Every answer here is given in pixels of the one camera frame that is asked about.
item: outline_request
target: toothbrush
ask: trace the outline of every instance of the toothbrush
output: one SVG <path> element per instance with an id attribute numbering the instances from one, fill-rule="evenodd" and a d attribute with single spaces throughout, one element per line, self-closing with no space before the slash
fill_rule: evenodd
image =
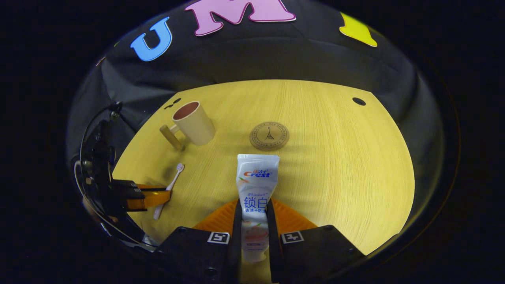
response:
<path id="1" fill-rule="evenodd" d="M 175 180 L 177 179 L 177 177 L 179 176 L 179 174 L 182 172 L 183 169 L 184 169 L 184 165 L 183 164 L 178 164 L 177 165 L 177 173 L 175 174 L 175 177 L 174 177 L 174 180 L 172 181 L 172 183 L 167 186 L 167 189 L 166 189 L 167 191 L 171 191 L 172 190 L 172 188 L 174 187 Z M 155 214 L 153 216 L 153 218 L 155 220 L 158 220 L 160 218 L 161 210 L 163 209 L 164 205 L 165 205 L 165 203 L 159 204 L 158 206 L 156 206 Z"/>

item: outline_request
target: eiffel tower engraving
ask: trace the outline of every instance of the eiffel tower engraving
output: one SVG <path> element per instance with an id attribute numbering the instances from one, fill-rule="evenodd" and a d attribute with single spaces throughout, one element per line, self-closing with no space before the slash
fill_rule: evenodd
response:
<path id="1" fill-rule="evenodd" d="M 272 135 L 270 134 L 270 127 L 268 127 L 268 135 L 267 137 L 265 138 L 265 140 L 267 139 L 272 139 L 272 140 L 275 140 L 275 138 L 272 137 Z"/>

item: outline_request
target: mug handle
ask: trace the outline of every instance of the mug handle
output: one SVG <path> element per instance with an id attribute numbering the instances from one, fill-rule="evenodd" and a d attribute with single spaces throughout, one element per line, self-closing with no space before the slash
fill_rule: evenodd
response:
<path id="1" fill-rule="evenodd" d="M 168 142 L 172 144 L 175 150 L 182 151 L 182 144 L 174 135 L 174 133 L 176 133 L 177 131 L 179 131 L 179 126 L 177 126 L 177 124 L 175 124 L 170 128 L 168 128 L 166 124 L 160 127 L 160 132 L 168 140 Z"/>

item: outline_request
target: wooden mug handle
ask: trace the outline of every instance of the wooden mug handle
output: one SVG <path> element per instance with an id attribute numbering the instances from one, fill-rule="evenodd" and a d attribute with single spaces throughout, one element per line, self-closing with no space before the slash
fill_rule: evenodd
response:
<path id="1" fill-rule="evenodd" d="M 177 151 L 182 151 L 182 144 L 181 142 L 175 137 L 175 135 L 170 131 L 170 128 L 168 128 L 167 125 L 163 125 L 160 127 L 160 132 L 163 134 L 163 136 L 172 144 L 172 146 L 177 150 Z"/>

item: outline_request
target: orange gripper base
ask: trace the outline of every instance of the orange gripper base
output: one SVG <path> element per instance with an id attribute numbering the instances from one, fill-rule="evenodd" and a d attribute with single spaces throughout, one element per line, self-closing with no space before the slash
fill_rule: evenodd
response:
<path id="1" fill-rule="evenodd" d="M 274 206 L 275 222 L 277 223 L 279 236 L 282 233 L 317 228 L 314 223 L 310 222 L 300 213 L 274 198 L 272 198 L 272 205 Z M 236 207 L 237 200 L 228 202 L 218 210 L 212 212 L 193 228 L 204 231 L 228 232 L 231 236 Z"/>

